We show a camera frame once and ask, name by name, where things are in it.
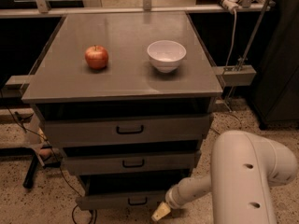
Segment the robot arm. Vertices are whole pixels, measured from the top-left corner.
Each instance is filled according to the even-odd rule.
[[[226,132],[213,146],[211,175],[182,179],[166,193],[160,208],[178,209],[211,191],[216,224],[277,223],[269,185],[292,182],[297,169],[297,159],[280,143],[252,133]],[[160,219],[159,214],[158,207],[152,218]]]

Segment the bowl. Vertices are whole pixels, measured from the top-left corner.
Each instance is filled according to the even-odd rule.
[[[150,63],[163,73],[169,73],[177,69],[186,53],[186,49],[175,41],[156,41],[148,47]]]

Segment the terrazzo floor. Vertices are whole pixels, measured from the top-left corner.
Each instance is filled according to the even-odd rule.
[[[193,175],[208,173],[212,144],[219,133],[228,130],[243,130],[276,140],[286,145],[299,160],[299,130],[295,124],[270,126],[268,130],[261,131],[259,121],[244,99],[233,99],[231,108],[233,112],[228,112],[221,101],[217,102],[214,121],[202,145],[202,157]],[[26,108],[18,111],[22,115],[31,113]],[[0,109],[0,148],[22,146],[26,146],[24,132],[13,123],[4,108]],[[42,169],[39,165],[34,186],[31,189],[22,186],[30,162],[29,156],[0,157],[0,223],[74,223],[72,211],[78,195],[66,184],[59,169]],[[83,194],[77,179],[70,176],[63,166],[62,170],[74,189]],[[299,223],[299,177],[287,186],[271,188],[271,194],[278,223]],[[98,210],[95,223],[153,223],[150,219],[153,211],[147,208]],[[77,208],[74,218],[77,223],[89,223],[91,213]],[[172,212],[159,223],[213,223],[211,194],[188,203],[184,209]]]

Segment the red apple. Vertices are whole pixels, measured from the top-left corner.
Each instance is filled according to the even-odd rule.
[[[98,45],[94,45],[85,50],[85,61],[91,69],[100,70],[108,64],[107,50]]]

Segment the wire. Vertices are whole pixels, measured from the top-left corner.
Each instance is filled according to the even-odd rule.
[[[51,150],[51,152],[52,152],[52,154],[53,154],[55,160],[56,160],[57,162],[60,162],[59,159],[57,158],[56,154],[54,153],[54,151],[53,151],[53,149],[52,149],[52,147],[51,147],[51,145],[50,145],[50,143],[49,143],[47,137],[45,137],[44,135],[41,135],[41,134],[39,134],[39,133],[37,133],[37,132],[34,132],[34,131],[30,130],[30,129],[27,129],[27,128],[25,128],[24,126],[21,126],[21,125],[19,124],[19,122],[15,119],[15,117],[14,117],[14,115],[12,114],[11,110],[9,109],[9,107],[5,104],[4,96],[3,96],[3,93],[2,93],[2,90],[1,90],[1,89],[0,89],[0,94],[1,94],[2,105],[8,110],[8,112],[9,112],[10,116],[13,118],[14,122],[15,122],[18,126],[20,126],[22,129],[24,129],[25,131],[30,132],[30,133],[34,133],[34,134],[36,134],[37,136],[39,136],[40,138],[42,138],[42,139],[45,141],[45,143],[48,145],[48,148]],[[26,117],[26,118],[24,118],[24,119],[29,119],[29,118],[31,118],[33,115],[34,115],[34,114],[32,114],[32,115],[30,115],[30,116],[28,116],[28,117]],[[77,194],[79,197],[82,197],[82,195],[81,195],[81,194],[80,194],[80,193],[79,193],[79,192],[78,192],[78,191],[77,191],[77,190],[76,190],[76,189],[75,189],[75,188],[74,188],[74,187],[73,187],[67,180],[66,180],[66,177],[64,176],[63,170],[62,170],[62,168],[61,168],[60,166],[59,166],[59,170],[60,170],[60,173],[61,173],[61,175],[62,175],[62,177],[63,177],[65,183],[69,186],[69,188],[71,188],[74,192],[76,192],[76,194]],[[74,222],[75,224],[77,224],[77,222],[76,222],[75,219],[74,219],[74,213],[75,213],[75,210],[76,210],[77,207],[78,207],[78,205],[76,205],[76,206],[73,208],[73,211],[72,211],[72,219],[73,219],[73,222]],[[92,218],[91,218],[89,224],[91,224],[92,221],[93,221],[93,224],[95,224],[95,222],[96,222],[96,219],[97,219],[97,210],[93,210],[93,212],[92,212]]]
[[[233,32],[232,32],[232,43],[231,43],[231,48],[230,48],[230,51],[229,51],[227,59],[226,59],[226,63],[225,63],[225,67],[224,67],[223,73],[225,72],[225,68],[228,65],[228,62],[230,60],[230,57],[232,55],[232,51],[233,51],[233,48],[234,48],[234,43],[235,43],[236,10],[233,9],[233,11],[234,11],[234,27],[233,27]]]

